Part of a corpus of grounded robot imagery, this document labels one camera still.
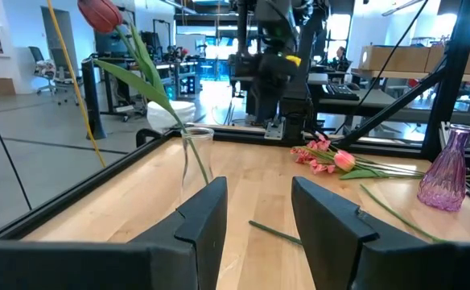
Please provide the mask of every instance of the keyboard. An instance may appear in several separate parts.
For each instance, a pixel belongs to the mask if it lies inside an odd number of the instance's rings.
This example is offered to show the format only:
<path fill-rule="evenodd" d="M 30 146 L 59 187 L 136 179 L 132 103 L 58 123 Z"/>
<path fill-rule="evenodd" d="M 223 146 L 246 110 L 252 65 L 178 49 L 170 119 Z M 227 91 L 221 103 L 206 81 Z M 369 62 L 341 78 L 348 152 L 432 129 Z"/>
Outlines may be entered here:
<path fill-rule="evenodd" d="M 324 95 L 323 98 L 360 101 L 360 98 L 354 93 L 347 85 L 327 84 L 323 85 Z"/>

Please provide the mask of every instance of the office chair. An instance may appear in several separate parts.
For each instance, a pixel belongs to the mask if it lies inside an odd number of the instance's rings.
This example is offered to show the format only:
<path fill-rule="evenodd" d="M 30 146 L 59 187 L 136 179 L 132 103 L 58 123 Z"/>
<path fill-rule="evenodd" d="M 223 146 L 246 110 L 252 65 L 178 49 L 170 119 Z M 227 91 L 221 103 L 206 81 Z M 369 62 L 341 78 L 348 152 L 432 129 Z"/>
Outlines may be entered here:
<path fill-rule="evenodd" d="M 76 92 L 74 92 L 74 82 L 72 81 L 70 69 L 67 66 L 67 61 L 65 60 L 64 50 L 62 48 L 52 48 L 51 55 L 55 62 L 55 66 L 58 68 L 56 76 L 53 80 L 55 82 L 56 88 L 58 89 L 58 92 L 71 92 L 71 94 L 74 96 L 74 104 L 78 106 L 79 103 L 77 101 L 77 95 Z M 78 87 L 81 87 L 83 85 L 82 77 L 76 76 L 76 80 Z M 64 95 L 64 102 L 67 102 L 67 96 L 67 94 Z M 58 93 L 56 94 L 56 97 L 58 100 L 58 105 L 61 105 L 61 99 Z"/>
<path fill-rule="evenodd" d="M 48 85 L 38 88 L 36 93 L 41 94 L 45 89 L 49 89 L 49 92 L 51 95 L 53 95 L 56 92 L 56 86 L 52 85 L 51 81 L 53 81 L 56 74 L 55 64 L 52 62 L 52 60 L 45 60 L 43 58 L 40 48 L 29 47 L 29 49 L 33 55 L 33 59 L 35 59 L 35 71 L 33 72 L 33 75 L 35 77 L 42 77 L 46 79 L 48 83 Z"/>

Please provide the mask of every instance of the glass vase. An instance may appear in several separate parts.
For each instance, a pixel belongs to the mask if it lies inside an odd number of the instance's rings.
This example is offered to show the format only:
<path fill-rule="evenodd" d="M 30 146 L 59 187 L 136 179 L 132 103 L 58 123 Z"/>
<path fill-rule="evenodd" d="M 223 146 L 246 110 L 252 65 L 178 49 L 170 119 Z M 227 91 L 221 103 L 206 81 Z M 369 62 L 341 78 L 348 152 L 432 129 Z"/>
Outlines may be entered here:
<path fill-rule="evenodd" d="M 418 199 L 425 205 L 458 211 L 466 197 L 464 153 L 470 126 L 451 125 L 450 138 L 419 184 Z"/>
<path fill-rule="evenodd" d="M 194 194 L 199 192 L 206 184 L 212 181 L 210 168 L 210 153 L 213 145 L 213 130 L 203 127 L 187 128 L 187 133 L 181 131 L 183 152 L 185 153 L 185 166 L 181 183 L 179 203 L 183 204 Z"/>

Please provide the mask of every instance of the wooden tabletop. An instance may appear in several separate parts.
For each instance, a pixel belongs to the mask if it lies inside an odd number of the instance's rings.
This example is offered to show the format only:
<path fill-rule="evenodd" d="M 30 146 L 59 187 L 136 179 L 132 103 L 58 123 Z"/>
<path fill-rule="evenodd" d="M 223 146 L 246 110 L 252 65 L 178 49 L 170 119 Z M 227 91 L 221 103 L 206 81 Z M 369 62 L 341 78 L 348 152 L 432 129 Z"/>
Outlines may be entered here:
<path fill-rule="evenodd" d="M 377 77 L 380 71 L 369 71 L 358 68 L 352 68 L 351 73 L 357 74 L 360 77 Z M 388 78 L 401 78 L 401 79 L 422 79 L 428 75 L 427 72 L 393 72 L 393 71 L 384 71 L 381 74 L 381 77 Z M 464 74 L 462 81 L 470 81 L 470 74 Z"/>
<path fill-rule="evenodd" d="M 288 148 L 215 142 L 214 176 L 227 176 L 228 225 L 218 289 L 314 289 L 303 248 L 253 228 L 248 220 L 298 237 L 291 179 L 305 176 L 413 235 L 410 228 L 363 193 L 365 184 L 403 217 L 439 238 L 470 241 L 470 199 L 447 213 L 416 198 L 418 180 L 349 180 L 314 176 L 296 164 Z M 423 160 L 366 156 L 377 162 L 425 171 Z M 30 241 L 127 242 L 178 205 L 183 170 L 180 139 L 172 139 L 25 237 Z"/>

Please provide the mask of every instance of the floor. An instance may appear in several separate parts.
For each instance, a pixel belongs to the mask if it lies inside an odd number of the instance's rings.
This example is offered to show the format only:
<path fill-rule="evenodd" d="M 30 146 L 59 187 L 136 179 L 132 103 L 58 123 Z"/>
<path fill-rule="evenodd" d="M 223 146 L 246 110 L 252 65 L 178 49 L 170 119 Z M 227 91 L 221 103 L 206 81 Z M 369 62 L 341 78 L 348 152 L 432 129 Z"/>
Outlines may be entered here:
<path fill-rule="evenodd" d="M 97 87 L 101 110 L 106 110 L 104 85 Z M 231 100 L 227 82 L 204 81 L 203 91 L 196 96 L 195 120 L 222 124 L 232 102 L 233 123 L 246 123 L 245 100 Z M 426 99 L 419 106 L 431 105 Z M 320 114 L 326 127 L 338 127 L 343 116 Z M 135 149 L 135 133 L 148 127 L 145 117 L 133 116 L 122 122 L 117 116 L 101 116 L 106 139 L 97 140 L 107 164 Z M 422 140 L 423 126 L 387 122 L 400 134 L 374 131 L 372 135 Z M 101 169 L 91 143 L 85 138 L 83 118 L 72 99 L 58 106 L 49 93 L 0 97 L 0 132 L 19 171 L 32 207 L 62 193 L 65 189 Z M 0 143 L 0 227 L 28 211 L 22 191 Z"/>

